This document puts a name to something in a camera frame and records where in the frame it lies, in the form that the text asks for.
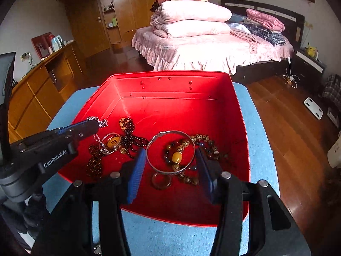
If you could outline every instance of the bed headboard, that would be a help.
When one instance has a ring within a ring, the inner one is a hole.
[[[283,35],[290,41],[291,45],[298,49],[301,47],[305,18],[291,10],[245,0],[221,0],[221,6],[228,8],[232,13],[246,16],[246,9],[252,8],[259,12],[267,13],[283,22],[285,30]]]

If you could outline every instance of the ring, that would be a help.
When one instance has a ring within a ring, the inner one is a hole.
[[[151,182],[154,188],[161,189],[161,190],[169,188],[172,184],[172,178],[170,176],[162,175],[164,176],[163,180],[161,182],[158,182],[157,177],[159,175],[162,175],[162,174],[155,173],[153,177],[151,178]]]
[[[156,167],[154,167],[149,158],[148,158],[148,150],[150,148],[150,146],[153,144],[153,142],[155,142],[159,137],[163,137],[164,135],[168,135],[168,134],[179,134],[179,135],[183,135],[185,137],[187,137],[193,144],[193,156],[192,156],[192,159],[189,161],[189,163],[183,167],[182,169],[179,169],[178,171],[171,171],[171,172],[166,172],[166,171],[162,171],[162,170],[159,170],[157,169]],[[194,159],[194,156],[195,156],[195,143],[193,142],[193,140],[191,139],[191,137],[189,135],[187,135],[185,132],[182,132],[182,131],[176,131],[176,130],[172,130],[172,131],[166,131],[166,132],[160,132],[158,133],[157,135],[155,135],[151,141],[148,143],[147,145],[147,148],[146,148],[146,158],[147,158],[147,161],[149,163],[149,165],[151,166],[152,169],[154,169],[156,172],[162,174],[162,175],[176,175],[176,174],[179,174],[179,173],[182,173],[183,171],[185,171],[185,169],[187,169],[189,167],[189,165],[192,163],[193,159]]]
[[[121,136],[118,133],[109,133],[106,136],[104,136],[104,138],[102,138],[101,143],[99,144],[99,148],[104,155],[110,155],[117,151],[120,143]]]

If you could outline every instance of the white wall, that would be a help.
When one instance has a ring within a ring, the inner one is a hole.
[[[306,21],[313,25],[304,45],[306,46],[306,43],[309,42],[310,45],[318,48],[319,59],[327,65],[324,77],[330,73],[341,75],[341,55],[339,54],[341,24],[326,0],[315,0],[316,4],[309,4],[306,0],[250,1],[279,6],[304,15]],[[210,2],[220,5],[221,0],[210,0]],[[303,40],[307,32],[308,29],[305,27]]]
[[[20,56],[30,52],[39,63],[31,38],[52,32],[64,40],[73,39],[64,5],[56,0],[16,0],[0,25],[0,54],[15,51],[14,78],[20,81],[31,69]]]

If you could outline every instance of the wall socket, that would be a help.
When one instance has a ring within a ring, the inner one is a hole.
[[[304,23],[304,26],[306,26],[306,27],[309,28],[309,29],[313,29],[313,28],[314,28],[313,25],[310,24],[308,21],[306,21],[306,22]]]
[[[23,53],[20,58],[22,59],[22,61],[28,59],[30,57],[30,52],[26,52],[26,53]]]

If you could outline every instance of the electric kettle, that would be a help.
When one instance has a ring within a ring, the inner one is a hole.
[[[54,52],[57,52],[60,48],[62,48],[63,40],[60,35],[52,38],[51,45]]]

